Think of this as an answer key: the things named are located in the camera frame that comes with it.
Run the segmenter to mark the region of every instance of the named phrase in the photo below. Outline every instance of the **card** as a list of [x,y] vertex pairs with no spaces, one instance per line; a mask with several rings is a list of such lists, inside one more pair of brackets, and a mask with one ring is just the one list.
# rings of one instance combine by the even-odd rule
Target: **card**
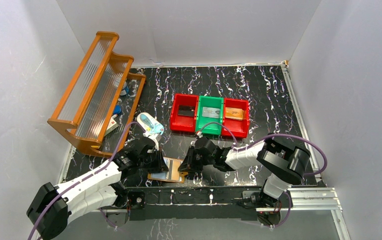
[[236,119],[236,120],[243,120],[244,119],[244,110],[240,108],[234,108],[234,107],[226,107],[225,108],[225,118],[228,119]]
[[179,116],[186,116],[186,117],[193,117],[195,113],[195,107],[194,106],[185,106],[185,105],[179,105]]
[[214,107],[203,107],[203,117],[219,119],[220,118],[220,109]]
[[164,162],[169,167],[169,172],[149,173],[148,179],[165,181],[171,183],[183,183],[185,181],[186,174],[178,172],[179,166],[183,160],[165,157]]

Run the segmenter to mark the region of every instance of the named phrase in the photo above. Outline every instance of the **clear plastic panel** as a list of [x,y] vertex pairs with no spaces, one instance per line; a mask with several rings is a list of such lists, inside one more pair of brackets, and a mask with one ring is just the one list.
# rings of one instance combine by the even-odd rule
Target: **clear plastic panel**
[[101,38],[98,41],[57,119],[73,120],[110,43],[111,39],[109,38]]
[[108,109],[115,98],[114,95],[117,90],[119,79],[122,78],[127,66],[127,62],[118,62],[115,64],[114,68],[120,70],[120,72],[114,72],[111,65],[107,65],[82,121],[77,128],[76,136],[87,139],[98,138],[105,117],[107,116]]

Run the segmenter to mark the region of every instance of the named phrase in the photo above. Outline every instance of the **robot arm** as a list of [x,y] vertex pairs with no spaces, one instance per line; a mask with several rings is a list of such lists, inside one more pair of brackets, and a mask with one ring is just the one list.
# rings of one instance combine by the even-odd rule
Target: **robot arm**
[[107,168],[101,166],[68,182],[53,186],[50,182],[41,186],[26,214],[35,224],[43,209],[59,193],[79,183],[59,198],[44,215],[38,225],[38,232],[45,240],[59,235],[76,218],[105,206],[123,207],[127,203],[127,190],[118,182],[145,168],[149,172],[168,171],[160,149],[148,137],[137,138],[121,149]]
[[199,173],[204,165],[213,165],[226,172],[243,167],[263,165],[272,174],[263,185],[255,203],[273,206],[281,194],[291,185],[299,185],[310,160],[310,152],[305,147],[295,145],[285,138],[256,143],[251,147],[220,148],[206,137],[200,137],[188,149],[180,172]]

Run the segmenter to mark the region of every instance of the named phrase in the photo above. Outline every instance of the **small bottle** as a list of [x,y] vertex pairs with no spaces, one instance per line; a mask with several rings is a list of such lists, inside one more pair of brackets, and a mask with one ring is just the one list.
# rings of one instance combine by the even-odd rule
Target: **small bottle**
[[125,96],[129,93],[129,87],[127,86],[126,82],[123,84],[122,91],[120,92],[121,96]]

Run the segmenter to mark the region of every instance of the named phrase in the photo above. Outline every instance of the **cable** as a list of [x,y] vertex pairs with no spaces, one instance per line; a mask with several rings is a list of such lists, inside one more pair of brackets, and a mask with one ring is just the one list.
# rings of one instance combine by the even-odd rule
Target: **cable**
[[235,142],[235,145],[238,145],[238,141],[236,141],[235,136],[234,136],[233,133],[229,130],[229,128],[227,128],[227,127],[224,126],[223,124],[218,123],[218,122],[216,122],[216,121],[211,121],[211,122],[205,124],[205,125],[204,125],[200,130],[198,130],[198,131],[199,131],[199,132],[202,132],[202,130],[203,130],[206,126],[211,125],[211,124],[217,124],[217,125],[221,126],[222,128],[224,128],[226,131],[228,131],[229,134],[232,136],[232,138],[233,138],[233,142]]
[[99,208],[99,211],[100,211],[101,214],[104,216],[105,221],[106,221],[110,226],[112,226],[114,229],[117,229],[117,225],[116,225],[115,223],[113,223],[110,219],[108,219],[107,215],[102,211],[101,208]]
[[273,225],[273,223],[270,220],[268,220],[267,217],[264,217],[261,213],[258,213],[257,217],[265,223],[267,223],[268,225]]
[[278,209],[278,213],[281,212],[281,209],[282,209],[282,202],[279,200],[279,209]]
[[[126,132],[129,131],[129,128],[132,124],[138,124],[138,122],[136,121],[132,121],[130,122],[128,125],[125,126],[124,130],[123,130],[123,133],[119,139],[119,142],[117,143],[117,146],[116,148],[114,149],[114,152],[113,154],[111,155],[110,159],[108,160],[108,163],[102,167],[101,169],[95,171],[95,174],[105,170],[108,165],[110,165],[110,163],[114,160],[114,155],[116,155],[117,153],[117,150],[119,149],[120,147],[120,143],[122,142],[122,139],[124,137],[124,135],[126,134]],[[94,176],[95,174],[90,174],[86,177],[84,177],[82,179],[82,182],[85,181],[85,180],[88,180],[89,178],[91,178],[92,176]],[[30,231],[30,234],[29,234],[29,237],[27,238],[27,240],[32,240],[32,237],[33,237],[33,233],[35,232],[36,228],[38,227],[39,223],[41,222],[42,218],[44,217],[44,215],[46,214],[46,212],[49,210],[50,207],[52,207],[52,205],[64,194],[66,194],[66,192],[70,191],[72,188],[74,188],[75,186],[77,186],[79,183],[81,183],[80,181],[77,181],[75,182],[74,184],[72,184],[71,186],[69,186],[68,188],[66,188],[64,191],[62,191],[61,193],[59,193],[57,196],[55,196],[55,198],[53,198],[49,204],[44,208],[44,210],[41,212],[41,214],[39,215],[39,217],[36,219],[35,221],[35,224],[33,225],[33,228],[32,230]]]
[[243,148],[240,148],[240,149],[235,149],[235,151],[237,151],[237,152],[245,151],[246,149],[254,146],[255,144],[258,144],[261,141],[264,141],[266,139],[271,139],[271,138],[274,138],[274,137],[285,137],[285,138],[292,138],[292,139],[297,139],[297,140],[303,141],[303,142],[311,145],[312,147],[314,147],[320,153],[320,155],[322,155],[323,161],[324,161],[323,167],[321,169],[319,169],[317,172],[309,172],[309,173],[304,174],[304,176],[314,176],[314,175],[320,174],[328,166],[328,158],[326,157],[326,154],[320,149],[319,146],[317,146],[316,144],[314,144],[313,142],[311,142],[311,141],[309,141],[309,140],[307,140],[305,138],[302,138],[300,136],[290,135],[290,134],[277,133],[277,134],[266,135],[266,136],[262,137],[261,139],[255,141],[255,142],[253,142],[251,144],[249,144],[246,147],[243,147]]
[[291,197],[289,196],[289,194],[287,192],[284,192],[284,194],[288,197],[288,201],[289,201],[289,203],[288,203],[289,204],[288,211],[286,212],[286,216],[285,216],[283,221],[281,221],[280,223],[278,223],[276,225],[273,225],[274,228],[279,227],[280,225],[282,225],[286,221],[286,219],[288,219],[289,213],[291,213],[291,204],[292,204]]

